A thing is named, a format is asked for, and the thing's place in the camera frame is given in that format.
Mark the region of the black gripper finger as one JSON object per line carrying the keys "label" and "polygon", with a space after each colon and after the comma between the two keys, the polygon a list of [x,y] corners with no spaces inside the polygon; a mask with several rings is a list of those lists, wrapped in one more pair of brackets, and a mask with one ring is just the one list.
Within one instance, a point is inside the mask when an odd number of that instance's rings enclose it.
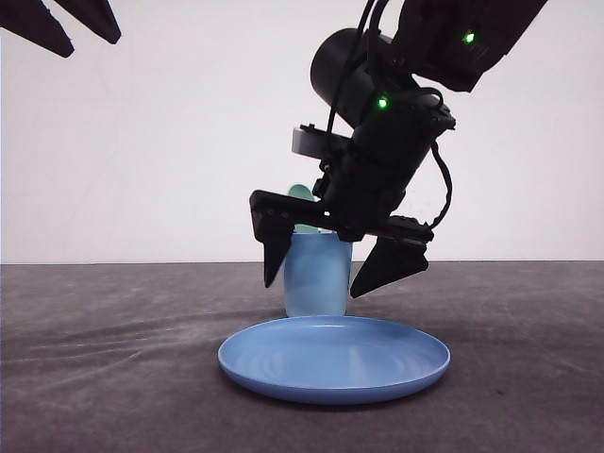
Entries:
{"label": "black gripper finger", "polygon": [[1,0],[1,27],[64,58],[74,47],[42,1]]}
{"label": "black gripper finger", "polygon": [[108,0],[57,0],[57,3],[105,41],[115,44],[122,37]]}

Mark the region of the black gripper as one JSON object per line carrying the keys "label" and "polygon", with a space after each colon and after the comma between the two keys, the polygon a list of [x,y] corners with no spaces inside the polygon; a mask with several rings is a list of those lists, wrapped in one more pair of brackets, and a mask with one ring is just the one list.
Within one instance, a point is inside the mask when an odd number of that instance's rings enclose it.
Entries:
{"label": "black gripper", "polygon": [[[347,242],[366,234],[377,237],[350,287],[353,298],[427,270],[427,243],[452,198],[452,178],[436,140],[455,125],[448,106],[438,101],[390,101],[370,108],[350,138],[312,125],[296,128],[293,152],[320,160],[324,175],[312,192],[321,202],[263,190],[251,193],[254,236],[263,244],[264,286],[274,282],[297,224],[335,230]],[[429,224],[392,216],[428,153],[445,180],[444,207]]]}

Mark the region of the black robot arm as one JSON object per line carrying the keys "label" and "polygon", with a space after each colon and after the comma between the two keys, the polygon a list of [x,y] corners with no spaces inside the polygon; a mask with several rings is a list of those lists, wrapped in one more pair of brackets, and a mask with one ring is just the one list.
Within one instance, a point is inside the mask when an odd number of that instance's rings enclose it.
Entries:
{"label": "black robot arm", "polygon": [[332,230],[344,242],[376,237],[352,296],[425,271],[434,225],[396,210],[425,156],[438,154],[438,137],[456,124],[442,89],[472,91],[542,8],[540,1],[407,1],[387,37],[379,26],[385,3],[370,1],[358,26],[329,36],[313,57],[310,81],[330,116],[353,132],[294,130],[294,152],[320,162],[312,200],[251,194],[265,284],[273,283],[298,224]]}

